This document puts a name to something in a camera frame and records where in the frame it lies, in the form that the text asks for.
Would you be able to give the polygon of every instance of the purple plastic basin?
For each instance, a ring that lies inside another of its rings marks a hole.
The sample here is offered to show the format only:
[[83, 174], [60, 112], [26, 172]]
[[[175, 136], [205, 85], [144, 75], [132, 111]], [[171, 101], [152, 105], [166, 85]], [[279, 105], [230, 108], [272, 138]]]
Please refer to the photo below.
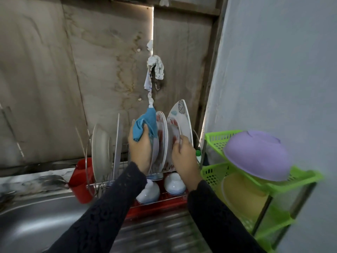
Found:
[[230, 138], [223, 152], [231, 163], [253, 176], [270, 181], [289, 177], [289, 154], [281, 141], [269, 133], [239, 132]]

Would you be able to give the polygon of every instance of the white wall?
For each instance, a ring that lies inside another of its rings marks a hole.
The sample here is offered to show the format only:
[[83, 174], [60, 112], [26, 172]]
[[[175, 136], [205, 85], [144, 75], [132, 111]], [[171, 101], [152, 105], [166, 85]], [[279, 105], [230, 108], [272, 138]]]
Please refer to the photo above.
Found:
[[259, 129], [325, 180], [279, 252], [336, 252], [337, 0], [230, 0], [206, 132]]

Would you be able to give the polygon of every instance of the black sleeve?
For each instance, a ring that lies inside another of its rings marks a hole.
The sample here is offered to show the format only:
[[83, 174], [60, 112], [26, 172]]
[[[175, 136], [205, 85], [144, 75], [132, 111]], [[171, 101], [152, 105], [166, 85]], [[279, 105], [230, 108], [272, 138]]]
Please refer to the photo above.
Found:
[[202, 180], [187, 199], [188, 210], [213, 253], [264, 252], [240, 220]]
[[48, 253], [108, 253], [134, 199], [145, 188], [146, 176], [133, 162]]

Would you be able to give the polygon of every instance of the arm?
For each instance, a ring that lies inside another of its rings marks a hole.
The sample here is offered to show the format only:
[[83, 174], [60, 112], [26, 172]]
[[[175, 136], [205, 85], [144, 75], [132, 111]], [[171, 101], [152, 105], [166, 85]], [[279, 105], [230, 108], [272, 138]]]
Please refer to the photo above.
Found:
[[212, 252], [265, 252], [240, 220], [216, 196], [200, 175], [196, 150], [187, 137], [174, 145], [172, 161], [190, 192], [188, 210]]
[[146, 185], [145, 174], [149, 171], [151, 143], [149, 129], [139, 142], [133, 140], [131, 126], [128, 137], [131, 163], [120, 177], [49, 248], [48, 253], [108, 253], [124, 222], [134, 199]]

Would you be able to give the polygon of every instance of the yellow plastic bowl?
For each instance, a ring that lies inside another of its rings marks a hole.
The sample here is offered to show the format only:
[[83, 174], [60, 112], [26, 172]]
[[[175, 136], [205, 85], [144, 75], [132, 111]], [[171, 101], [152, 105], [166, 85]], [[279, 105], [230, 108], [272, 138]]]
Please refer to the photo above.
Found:
[[217, 187], [216, 194], [237, 217], [251, 220], [258, 218], [268, 197], [240, 173], [225, 177]]

